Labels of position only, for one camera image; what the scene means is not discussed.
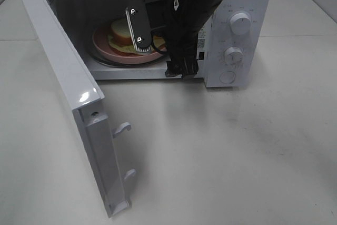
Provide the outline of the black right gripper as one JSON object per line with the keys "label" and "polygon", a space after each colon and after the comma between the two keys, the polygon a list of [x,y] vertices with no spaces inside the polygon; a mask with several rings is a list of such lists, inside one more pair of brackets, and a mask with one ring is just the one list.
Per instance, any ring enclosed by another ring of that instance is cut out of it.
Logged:
{"label": "black right gripper", "polygon": [[154,34],[166,42],[170,60],[165,77],[193,78],[198,73],[197,35],[200,0],[144,0]]}

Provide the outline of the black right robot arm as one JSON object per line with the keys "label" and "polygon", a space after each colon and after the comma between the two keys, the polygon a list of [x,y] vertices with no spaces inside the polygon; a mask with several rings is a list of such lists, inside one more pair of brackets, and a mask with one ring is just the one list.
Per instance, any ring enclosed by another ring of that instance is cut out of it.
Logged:
{"label": "black right robot arm", "polygon": [[140,12],[148,24],[145,30],[165,40],[170,60],[166,77],[194,77],[197,35],[222,0],[143,0]]}

